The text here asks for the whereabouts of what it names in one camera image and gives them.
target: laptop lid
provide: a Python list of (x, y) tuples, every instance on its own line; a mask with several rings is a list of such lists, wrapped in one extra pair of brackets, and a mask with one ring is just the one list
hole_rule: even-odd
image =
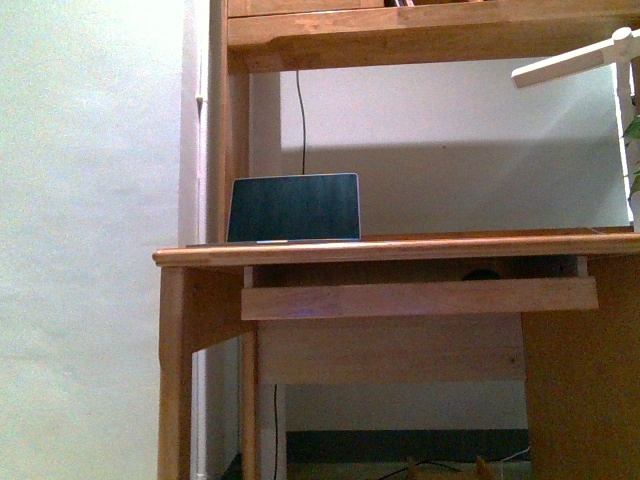
[(227, 241), (359, 240), (359, 199), (355, 173), (240, 178)]

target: baseboard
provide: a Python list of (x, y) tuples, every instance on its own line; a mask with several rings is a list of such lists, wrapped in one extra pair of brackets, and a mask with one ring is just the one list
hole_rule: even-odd
[(523, 429), (288, 432), (287, 462), (404, 462), (408, 457), (473, 462), (478, 455), (496, 461), (528, 445), (529, 432)]

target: desk surface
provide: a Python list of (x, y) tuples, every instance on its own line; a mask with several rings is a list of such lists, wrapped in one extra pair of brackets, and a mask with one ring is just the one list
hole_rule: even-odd
[(473, 232), (371, 237), (361, 242), (168, 248), (153, 258), (160, 267), (242, 267), (437, 258), (640, 253), (640, 234), (629, 229)]

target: wall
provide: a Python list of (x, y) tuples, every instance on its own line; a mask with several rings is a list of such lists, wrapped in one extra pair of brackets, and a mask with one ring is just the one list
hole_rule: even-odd
[(0, 4), (0, 479), (156, 476), (182, 2)]
[[(608, 68), (532, 60), (300, 72), (307, 173), (360, 175), (364, 234), (628, 225)], [(255, 75), (252, 168), (300, 173), (295, 74)], [(289, 430), (526, 428), (520, 382), (287, 388)]]

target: plant leaf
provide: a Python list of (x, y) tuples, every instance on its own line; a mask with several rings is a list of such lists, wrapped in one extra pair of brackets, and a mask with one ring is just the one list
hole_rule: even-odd
[(631, 197), (634, 193), (638, 192), (640, 192), (640, 176), (633, 180), (633, 185), (631, 185), (631, 195), (629, 196)]
[(624, 131), (625, 140), (640, 139), (640, 116), (633, 119), (627, 129)]

